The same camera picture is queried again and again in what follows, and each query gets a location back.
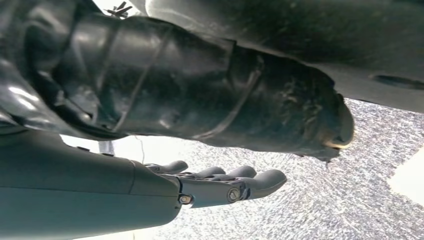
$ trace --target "gray floor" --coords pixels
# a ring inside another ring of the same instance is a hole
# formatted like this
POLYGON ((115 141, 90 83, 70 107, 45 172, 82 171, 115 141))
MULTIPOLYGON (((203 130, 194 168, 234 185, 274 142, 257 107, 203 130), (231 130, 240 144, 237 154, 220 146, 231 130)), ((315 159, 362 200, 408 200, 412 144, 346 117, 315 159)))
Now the gray floor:
POLYGON ((424 208, 392 193, 387 180, 424 143, 424 115, 349 100, 354 144, 328 168, 313 158, 142 137, 145 163, 183 160, 191 170, 275 168, 289 182, 260 200, 185 209, 151 230, 155 240, 424 240, 424 208))

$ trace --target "metal screw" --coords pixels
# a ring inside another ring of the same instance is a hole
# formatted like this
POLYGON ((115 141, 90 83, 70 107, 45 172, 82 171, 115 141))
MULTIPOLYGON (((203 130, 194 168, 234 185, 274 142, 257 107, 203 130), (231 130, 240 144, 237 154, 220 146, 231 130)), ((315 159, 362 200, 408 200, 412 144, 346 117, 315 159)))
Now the metal screw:
POLYGON ((232 188, 229 190, 228 199, 230 200, 230 202, 235 202, 239 200, 239 198, 240 198, 240 190, 238 190, 237 188, 232 188))
POLYGON ((181 195, 178 199, 180 204, 189 204, 192 202, 192 197, 188 195, 181 195))

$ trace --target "robotic finger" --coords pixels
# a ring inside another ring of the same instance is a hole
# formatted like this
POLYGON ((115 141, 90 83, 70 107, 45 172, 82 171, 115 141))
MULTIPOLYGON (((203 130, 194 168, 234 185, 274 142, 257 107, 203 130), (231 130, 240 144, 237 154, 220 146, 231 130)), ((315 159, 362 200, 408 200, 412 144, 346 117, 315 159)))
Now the robotic finger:
MULTIPOLYGON (((167 166, 184 165, 182 161, 167 166)), ((166 166, 156 165, 159 169, 166 166)), ((191 208, 203 208, 232 204, 243 200, 266 197, 286 182, 287 177, 279 170, 271 169, 257 174, 251 166, 241 166, 230 173, 217 166, 198 173, 162 174, 165 178, 179 183, 178 201, 191 208)))

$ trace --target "cable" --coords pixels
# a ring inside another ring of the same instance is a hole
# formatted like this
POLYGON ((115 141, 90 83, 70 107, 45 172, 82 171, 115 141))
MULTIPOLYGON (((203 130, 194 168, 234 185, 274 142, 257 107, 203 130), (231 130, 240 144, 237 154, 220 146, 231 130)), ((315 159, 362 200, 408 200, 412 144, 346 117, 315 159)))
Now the cable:
POLYGON ((141 140, 139 137, 140 137, 140 136, 135 136, 135 138, 136 138, 137 140, 139 140, 139 141, 140 141, 140 144, 141 144, 141 152, 142 152, 142 154, 143 154, 143 157, 142 157, 142 159, 141 159, 141 163, 142 163, 142 164, 145 164, 145 149, 144 149, 144 146, 143 146, 143 140, 141 140))

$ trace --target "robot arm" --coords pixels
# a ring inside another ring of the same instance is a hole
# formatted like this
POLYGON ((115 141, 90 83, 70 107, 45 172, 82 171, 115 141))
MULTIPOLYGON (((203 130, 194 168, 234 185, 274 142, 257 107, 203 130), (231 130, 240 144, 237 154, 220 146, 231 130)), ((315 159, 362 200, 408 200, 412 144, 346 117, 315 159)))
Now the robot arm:
POLYGON ((0 84, 2 239, 159 226, 182 205, 261 198, 287 180, 248 166, 144 166, 69 147, 59 134, 161 135, 321 160, 353 136, 343 98, 315 68, 78 0, 0 0, 0 84))

